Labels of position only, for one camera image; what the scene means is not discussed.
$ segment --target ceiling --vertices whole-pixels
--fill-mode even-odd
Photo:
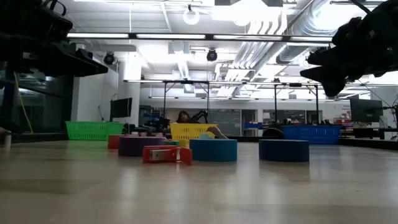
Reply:
[[[133,1],[134,3],[131,3],[131,0],[118,0],[119,2],[129,1],[129,3],[110,4],[99,1],[105,0],[61,0],[67,8],[67,19],[73,22],[74,32],[260,34],[266,24],[266,22],[264,22],[262,27],[261,24],[256,27],[258,23],[255,22],[251,22],[245,26],[237,25],[239,21],[244,20],[245,16],[251,16],[251,11],[255,14],[256,9],[259,9],[260,6],[263,5],[261,0],[232,0],[233,2],[236,2],[233,6],[242,4],[243,1],[251,2],[250,4],[253,3],[252,7],[249,9],[245,9],[241,6],[236,7],[236,12],[232,15],[232,18],[235,16],[239,17],[241,14],[243,15],[240,17],[240,20],[237,20],[238,22],[214,19],[217,9],[220,8],[220,6],[215,6],[215,0],[202,1],[201,6],[197,6],[197,2],[194,2],[192,4],[192,9],[194,11],[198,11],[200,16],[199,21],[194,25],[188,24],[188,22],[183,19],[184,12],[187,11],[188,8],[187,4],[179,6],[170,5],[170,2],[172,1],[165,4],[145,4],[146,0]],[[278,15],[273,16],[273,13],[277,11],[276,7],[269,7],[267,9],[268,11],[266,11],[267,13],[264,14],[259,12],[258,14],[260,16],[264,16],[264,18],[266,18],[264,21],[269,20],[270,24],[268,29],[265,28],[263,30],[264,34],[315,35],[317,33],[308,33],[308,31],[305,30],[305,27],[299,27],[299,24],[306,22],[308,17],[315,16],[318,19],[311,22],[312,26],[319,27],[319,30],[316,31],[320,31],[320,35],[331,35],[337,27],[347,22],[349,18],[352,16],[360,16],[362,14],[356,6],[350,5],[339,5],[338,7],[328,8],[327,10],[324,10],[322,5],[319,10],[316,10],[318,3],[327,3],[325,6],[328,6],[330,5],[330,0],[314,0],[312,3],[312,5],[314,5],[314,10],[310,11],[313,14],[309,14],[308,9],[303,9],[310,2],[311,0],[285,0],[283,7],[278,7],[278,9],[281,9],[279,17],[277,17]],[[188,18],[192,19],[193,15],[190,14],[188,15]],[[273,25],[275,24],[275,19],[276,24],[278,24],[279,21],[279,25],[274,28]],[[292,25],[291,28],[286,29],[287,24]],[[245,46],[245,42],[186,41],[185,44],[189,46],[190,50],[188,54],[185,54],[186,57],[183,62],[181,62],[180,57],[177,57],[175,54],[170,54],[169,43],[171,42],[171,40],[85,40],[82,43],[88,46],[88,48],[91,47],[100,51],[98,52],[99,54],[104,54],[104,52],[108,51],[109,47],[112,46],[134,45],[137,47],[137,51],[143,59],[142,74],[149,78],[153,75],[157,75],[157,77],[159,77],[159,75],[164,74],[165,79],[167,75],[170,76],[173,70],[180,70],[180,73],[182,74],[181,66],[187,67],[190,73],[193,73],[195,70],[206,70],[215,73],[216,65],[218,63],[233,65],[239,54],[242,51],[247,50],[246,54],[248,55],[248,58],[242,61],[245,62],[247,66],[249,65],[249,59],[251,57],[253,59],[256,53],[258,53],[259,56],[258,61],[253,63],[255,66],[251,68],[253,69],[253,72],[248,72],[246,74],[246,78],[255,82],[264,82],[265,80],[269,82],[270,79],[275,76],[281,77],[281,74],[287,82],[289,81],[289,77],[293,77],[294,82],[306,82],[305,79],[299,78],[299,72],[308,68],[309,65],[305,63],[305,56],[308,51],[312,49],[311,47],[293,47],[293,51],[295,50],[297,52],[299,50],[299,52],[297,54],[293,54],[294,57],[291,58],[291,61],[283,65],[278,65],[279,67],[275,67],[273,66],[273,64],[276,63],[275,57],[272,58],[272,56],[278,54],[282,55],[282,50],[289,50],[287,49],[289,47],[283,49],[283,47],[280,47],[277,44],[272,45],[272,43],[269,45],[263,43],[250,43],[250,45],[246,44],[247,46],[250,46],[247,47]],[[218,53],[217,61],[207,61],[206,55],[208,49],[216,49]],[[123,59],[126,52],[115,52],[115,54]]]

